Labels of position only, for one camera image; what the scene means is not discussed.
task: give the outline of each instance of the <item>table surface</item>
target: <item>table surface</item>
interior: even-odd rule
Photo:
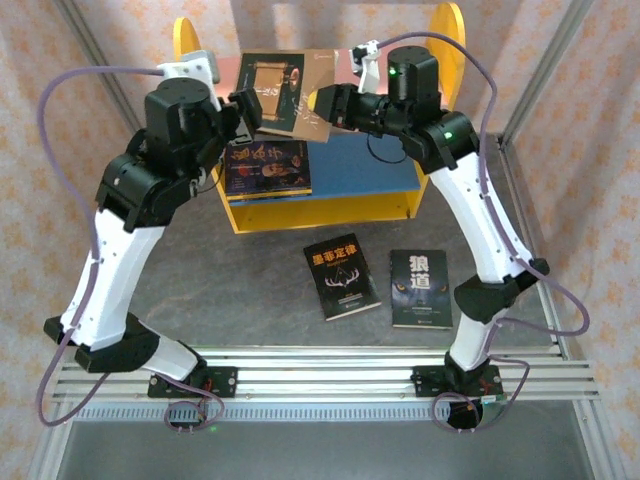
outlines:
[[[496,191],[516,225],[497,144],[492,140],[488,147]],[[350,232],[362,246],[382,305],[326,322],[302,249]],[[452,287],[475,274],[462,231],[433,185],[415,219],[243,235],[233,233],[212,190],[178,210],[151,253],[131,311],[161,333],[198,346],[448,347],[460,316],[455,302],[453,330],[391,326],[392,249],[444,249]],[[546,324],[536,288],[521,295],[511,313]],[[504,328],[495,340],[500,346],[551,344],[549,335],[523,329]]]

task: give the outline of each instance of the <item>wire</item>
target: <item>wire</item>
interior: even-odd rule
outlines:
[[[485,355],[487,355],[487,357],[489,359],[493,360],[493,361],[503,362],[503,363],[516,363],[516,364],[519,364],[519,365],[522,365],[522,366],[525,367],[525,371],[524,371],[524,374],[522,376],[522,379],[520,380],[520,383],[518,384],[516,389],[513,391],[513,394],[511,395],[511,398],[507,402],[507,404],[506,404],[505,408],[502,410],[502,412],[496,418],[494,418],[491,421],[491,423],[489,423],[488,425],[484,425],[484,426],[481,426],[481,427],[478,427],[478,428],[475,428],[475,429],[471,429],[471,430],[455,430],[455,429],[452,429],[450,427],[445,427],[445,425],[436,418],[436,416],[435,416],[436,404],[438,403],[438,401],[440,401],[441,399],[445,398],[445,396],[454,396],[454,397],[460,398],[460,399],[466,401],[467,403],[470,403],[471,405],[473,405],[471,400],[468,397],[466,397],[464,395],[461,395],[461,394],[443,393],[443,394],[438,395],[433,400],[433,403],[431,404],[432,418],[434,419],[434,422],[436,423],[436,425],[438,425],[438,427],[443,428],[443,429],[445,429],[447,431],[453,431],[453,432],[457,431],[458,433],[462,433],[462,432],[473,433],[473,432],[478,431],[478,430],[486,430],[488,428],[491,428],[492,426],[497,424],[499,419],[501,419],[501,418],[503,418],[505,416],[505,413],[508,412],[511,409],[511,407],[513,406],[513,403],[515,402],[516,398],[520,394],[520,391],[522,390],[522,387],[524,386],[524,383],[526,382],[527,377],[529,375],[529,371],[531,370],[531,366],[524,360],[516,360],[516,359],[512,359],[512,358],[504,358],[504,357],[500,357],[500,356],[497,356],[497,355],[489,354],[489,348],[491,346],[491,342],[495,338],[495,335],[498,332],[498,330],[505,323],[511,323],[511,324],[514,324],[514,325],[521,325],[521,326],[524,326],[524,327],[527,327],[527,328],[531,328],[533,330],[538,330],[540,332],[548,333],[548,334],[551,334],[551,335],[556,335],[556,336],[559,336],[559,337],[576,337],[576,336],[584,334],[589,329],[589,325],[591,324],[591,317],[590,317],[589,312],[588,312],[587,308],[585,307],[585,305],[572,292],[570,292],[564,286],[560,285],[556,280],[552,279],[551,277],[548,277],[547,275],[541,274],[535,268],[533,268],[531,265],[529,265],[528,262],[526,262],[525,260],[520,258],[520,255],[518,254],[518,251],[517,251],[515,245],[513,244],[513,242],[511,241],[511,239],[507,235],[507,233],[506,233],[506,231],[504,229],[504,226],[502,225],[502,222],[500,220],[500,217],[498,216],[498,212],[496,211],[495,205],[493,204],[493,200],[492,200],[491,195],[489,193],[489,186],[488,186],[489,171],[487,169],[486,144],[487,144],[487,126],[489,124],[489,117],[491,116],[491,112],[493,111],[493,107],[495,106],[497,98],[498,98],[498,86],[496,85],[495,80],[493,79],[493,77],[491,76],[489,71],[486,68],[484,68],[482,66],[482,64],[464,46],[462,46],[461,44],[459,44],[458,42],[456,42],[452,38],[449,38],[446,35],[442,35],[440,33],[425,32],[425,31],[405,33],[403,35],[398,35],[396,37],[392,37],[392,38],[390,38],[388,40],[385,40],[384,42],[380,42],[378,44],[378,49],[382,49],[382,48],[384,48],[384,47],[386,47],[388,45],[391,45],[393,43],[399,42],[401,40],[405,40],[407,38],[415,38],[415,37],[435,38],[437,40],[441,40],[443,42],[446,42],[446,43],[454,46],[465,57],[467,57],[469,59],[469,61],[478,69],[478,71],[480,71],[482,76],[489,83],[489,86],[491,87],[491,97],[489,99],[489,103],[487,104],[487,108],[486,108],[486,110],[485,110],[485,112],[484,112],[484,114],[482,116],[482,122],[480,124],[480,145],[479,145],[479,153],[478,153],[478,157],[479,157],[478,176],[480,178],[480,190],[482,192],[482,197],[483,197],[483,199],[485,201],[485,204],[487,205],[487,210],[489,212],[489,216],[491,217],[491,221],[493,222],[494,226],[498,230],[500,238],[502,239],[503,243],[507,247],[507,250],[509,250],[509,254],[513,257],[513,259],[516,262],[518,262],[518,264],[522,268],[524,268],[529,273],[531,273],[533,276],[535,276],[538,280],[541,280],[542,282],[546,283],[551,288],[553,288],[554,290],[559,291],[560,293],[565,295],[569,300],[571,300],[571,302],[576,306],[576,308],[582,314],[582,320],[583,320],[582,325],[581,325],[580,328],[578,328],[577,330],[569,330],[569,331],[567,331],[567,330],[556,330],[556,329],[552,329],[552,328],[540,327],[538,325],[534,325],[532,323],[525,322],[524,320],[519,320],[517,318],[502,317],[502,318],[499,318],[499,319],[495,320],[493,326],[491,327],[491,330],[489,331],[489,335],[487,336],[487,341],[485,342],[483,353]]]
[[[378,155],[376,155],[373,152],[373,149],[371,148],[371,144],[369,143],[369,137],[371,137],[371,134],[367,133],[367,149],[369,150],[369,153],[371,154],[371,156],[373,158],[375,158],[376,160],[378,160],[379,162],[388,163],[389,165],[398,165],[399,163],[402,163],[407,159],[407,154],[406,153],[404,154],[404,157],[402,158],[402,160],[397,160],[395,162],[392,162],[390,160],[385,160],[384,158],[380,158]]]
[[[201,193],[207,193],[211,190],[213,190],[214,188],[216,188],[218,186],[218,184],[220,183],[220,180],[222,180],[222,174],[224,172],[224,161],[220,161],[220,172],[218,172],[218,180],[216,180],[215,182],[213,182],[213,185],[211,185],[210,187],[207,187],[203,190],[198,190],[198,195],[200,195]]]
[[[36,409],[38,411],[38,417],[40,421],[48,427],[55,427],[55,426],[61,425],[62,423],[71,419],[80,410],[82,410],[82,408],[84,408],[84,406],[91,400],[91,398],[95,395],[95,393],[98,391],[100,386],[104,383],[104,381],[109,376],[108,373],[105,373],[104,375],[102,375],[100,379],[96,382],[96,384],[91,388],[87,396],[84,397],[75,408],[73,408],[69,413],[67,413],[63,417],[57,418],[55,420],[48,420],[45,418],[44,407],[43,407],[45,389],[47,387],[47,384],[51,380],[53,372],[55,371],[57,365],[60,363],[60,360],[62,359],[62,355],[64,354],[65,348],[69,345],[69,342],[71,341],[71,336],[73,335],[78,324],[80,323],[80,319],[82,318],[82,315],[84,314],[87,304],[89,303],[89,300],[91,299],[91,295],[93,294],[93,291],[95,289],[96,282],[98,279],[98,272],[100,269],[100,261],[99,261],[100,247],[99,247],[99,241],[98,241],[98,231],[95,226],[93,212],[91,210],[91,207],[87,203],[87,201],[82,196],[82,194],[76,189],[76,187],[69,181],[67,176],[64,174],[64,172],[62,171],[62,168],[60,167],[60,164],[56,160],[55,154],[53,153],[53,149],[51,147],[51,143],[49,142],[49,136],[47,135],[47,129],[45,126],[45,109],[47,106],[47,102],[51,97],[51,94],[56,89],[56,87],[58,87],[58,85],[78,75],[96,74],[96,73],[110,73],[110,74],[131,73],[131,74],[138,74],[138,75],[153,75],[153,76],[160,76],[160,77],[164,75],[164,72],[162,70],[149,69],[149,68],[112,67],[112,66],[91,66],[91,67],[77,68],[74,70],[69,70],[68,72],[65,72],[59,75],[58,77],[54,78],[49,83],[49,85],[47,85],[47,87],[44,89],[44,91],[42,92],[42,95],[40,96],[40,99],[38,100],[37,124],[38,124],[38,131],[40,134],[40,141],[42,142],[42,147],[44,149],[47,160],[51,165],[51,168],[56,173],[56,175],[58,176],[62,184],[74,196],[76,203],[80,206],[80,208],[83,211],[83,214],[85,216],[85,219],[87,221],[87,226],[89,229],[89,238],[91,241],[91,260],[92,260],[91,265],[89,266],[89,275],[88,275],[87,285],[85,287],[84,293],[82,294],[82,298],[78,303],[78,308],[74,312],[73,317],[71,318],[71,322],[69,324],[69,328],[67,329],[66,333],[62,337],[62,340],[60,341],[60,344],[58,345],[58,348],[56,349],[53,355],[53,358],[49,363],[49,366],[45,370],[42,376],[42,380],[40,381],[40,385],[38,385],[38,389],[36,391]],[[177,380],[173,380],[161,374],[158,374],[158,375],[161,378],[163,378],[165,381],[177,386],[178,388],[212,398],[221,405],[220,412],[217,415],[215,415],[212,420],[203,422],[203,424],[193,428],[192,430],[197,430],[200,428],[206,428],[210,426],[224,412],[224,404],[222,403],[222,400],[220,400],[213,393],[206,392],[205,390],[200,390],[198,388],[194,388],[189,385],[185,385],[181,382],[178,382]],[[170,414],[171,409],[175,408],[175,405],[177,404],[185,404],[185,403],[195,406],[197,409],[199,409],[200,413],[206,418],[206,415],[204,414],[204,412],[201,411],[197,405],[191,402],[182,401],[182,402],[174,403],[171,406],[169,406],[169,408],[167,408],[167,412],[165,412],[165,423],[167,423],[168,421],[168,416]],[[173,429],[173,426],[170,423],[168,424],[168,426]]]
[[[172,385],[175,385],[178,388],[181,388],[183,390],[187,390],[189,392],[192,393],[197,393],[198,395],[202,395],[203,397],[207,397],[207,398],[211,398],[212,400],[215,400],[216,402],[218,402],[218,405],[220,405],[220,410],[218,410],[218,412],[213,416],[213,418],[211,418],[210,420],[207,420],[207,414],[206,414],[206,410],[201,406],[200,402],[193,403],[191,401],[188,400],[181,400],[179,402],[175,402],[172,403],[171,405],[169,405],[169,407],[167,408],[167,410],[164,412],[164,424],[171,430],[173,430],[174,432],[182,432],[182,427],[176,427],[175,425],[173,425],[171,423],[171,421],[169,420],[169,416],[171,414],[171,410],[175,409],[177,406],[180,405],[189,405],[190,407],[194,407],[196,409],[196,411],[203,417],[204,421],[202,421],[199,425],[195,426],[195,427],[189,427],[189,430],[191,432],[196,432],[198,430],[203,430],[205,428],[210,427],[211,425],[213,425],[214,423],[216,423],[221,417],[222,415],[224,415],[224,411],[225,411],[225,405],[224,402],[220,399],[220,397],[218,397],[217,395],[207,391],[207,390],[202,390],[200,388],[195,388],[195,387],[191,387],[189,385],[185,385],[181,382],[178,382],[177,380],[174,380],[171,377],[168,377],[166,375],[163,375],[161,373],[157,373],[156,374],[158,377],[162,378],[165,382],[171,383]]]

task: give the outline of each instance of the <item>blue shelf surface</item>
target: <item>blue shelf surface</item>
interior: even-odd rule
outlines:
[[[380,158],[398,161],[404,157],[402,143],[396,137],[371,137],[371,149]],[[420,190],[413,160],[397,165],[376,160],[367,150],[362,133],[332,135],[327,143],[308,142],[311,168],[311,195],[269,200],[230,201],[231,206],[357,197],[380,193]]]

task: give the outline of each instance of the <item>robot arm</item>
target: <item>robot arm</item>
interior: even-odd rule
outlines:
[[[206,362],[128,312],[144,264],[176,209],[197,195],[226,145],[251,142],[260,125],[255,92],[237,92],[229,103],[221,102],[213,90],[211,55],[190,55],[160,66],[165,80],[145,98],[147,128],[105,169],[95,215],[100,268],[71,340],[78,346],[76,361],[88,372],[142,368],[201,388]],[[45,332],[57,342],[72,328],[92,262],[88,256],[68,309],[45,322]]]
[[[485,351],[494,322],[537,279],[510,256],[489,215],[478,178],[478,137],[467,117],[441,109],[435,57],[423,47],[400,47],[389,53],[388,64],[387,95],[350,84],[331,85],[310,96],[310,107],[334,126],[398,137],[407,156],[418,162],[447,200],[469,243],[477,274],[455,289],[462,316],[444,372],[420,382],[433,386],[423,389],[428,390],[424,396],[447,391],[478,396],[485,391],[483,375],[495,369],[489,367]],[[547,262],[532,258],[518,239],[490,179],[488,186],[518,256],[547,274]]]

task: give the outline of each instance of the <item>book cover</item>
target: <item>book cover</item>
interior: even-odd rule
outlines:
[[[380,305],[369,267],[355,234],[304,249],[327,320]]]
[[[311,193],[307,142],[263,141],[227,147],[224,190],[228,200]]]
[[[259,131],[326,142],[331,125],[307,102],[313,91],[334,83],[336,58],[334,50],[245,50],[236,88],[255,89]]]
[[[452,328],[444,250],[391,251],[394,327]]]

